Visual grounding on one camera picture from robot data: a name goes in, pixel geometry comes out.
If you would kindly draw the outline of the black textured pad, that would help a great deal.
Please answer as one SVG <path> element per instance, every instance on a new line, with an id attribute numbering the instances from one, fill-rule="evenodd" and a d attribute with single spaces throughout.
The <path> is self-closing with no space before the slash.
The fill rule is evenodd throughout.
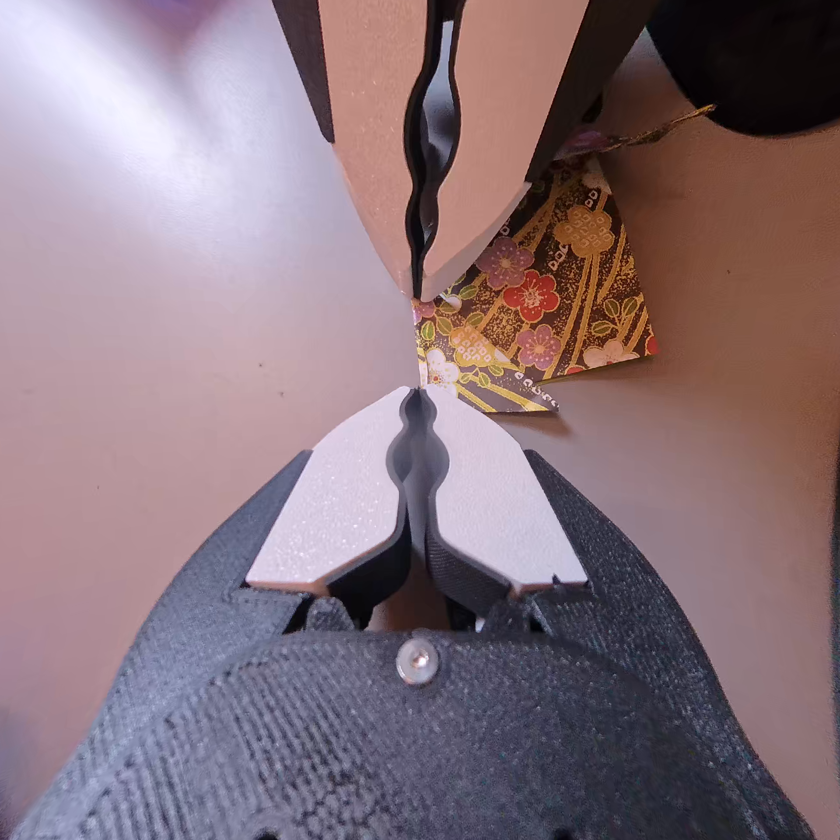
<path id="1" fill-rule="evenodd" d="M 808 133 L 839 117 L 838 1 L 664 1 L 646 30 L 678 89 L 736 133 Z"/>

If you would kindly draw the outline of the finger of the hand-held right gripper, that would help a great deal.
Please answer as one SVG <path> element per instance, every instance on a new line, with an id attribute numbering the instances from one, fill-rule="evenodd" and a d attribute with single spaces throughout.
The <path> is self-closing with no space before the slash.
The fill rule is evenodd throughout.
<path id="1" fill-rule="evenodd" d="M 437 228 L 421 298 L 469 267 L 527 191 L 526 174 L 586 1 L 468 1 L 452 78 L 459 135 L 437 192 Z"/>
<path id="2" fill-rule="evenodd" d="M 319 1 L 334 140 L 351 200 L 397 288 L 413 298 L 406 211 L 410 97 L 424 66 L 425 1 Z"/>

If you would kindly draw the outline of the green backed floral paper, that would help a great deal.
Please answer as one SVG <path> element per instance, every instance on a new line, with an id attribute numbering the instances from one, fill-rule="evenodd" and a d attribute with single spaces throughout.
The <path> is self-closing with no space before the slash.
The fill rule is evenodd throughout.
<path id="1" fill-rule="evenodd" d="M 600 158 L 654 144 L 715 108 L 635 135 L 580 126 L 465 272 L 433 301 L 413 301 L 420 386 L 484 414 L 557 413 L 549 385 L 656 356 Z"/>

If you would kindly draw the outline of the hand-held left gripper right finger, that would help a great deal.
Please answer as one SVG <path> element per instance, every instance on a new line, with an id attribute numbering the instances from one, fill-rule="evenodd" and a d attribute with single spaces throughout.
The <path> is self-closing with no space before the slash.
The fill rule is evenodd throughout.
<path id="1" fill-rule="evenodd" d="M 425 559 L 454 609 L 485 620 L 496 604 L 589 575 L 515 438 L 436 388 L 421 390 L 429 470 Z"/>

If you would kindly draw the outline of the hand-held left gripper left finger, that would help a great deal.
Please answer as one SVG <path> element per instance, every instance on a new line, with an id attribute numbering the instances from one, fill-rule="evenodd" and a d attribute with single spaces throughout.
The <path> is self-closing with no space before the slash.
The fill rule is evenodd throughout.
<path id="1" fill-rule="evenodd" d="M 404 585 L 412 566 L 405 484 L 417 397 L 417 389 L 398 387 L 311 450 L 248 570 L 250 588 L 332 597 L 366 627 Z"/>

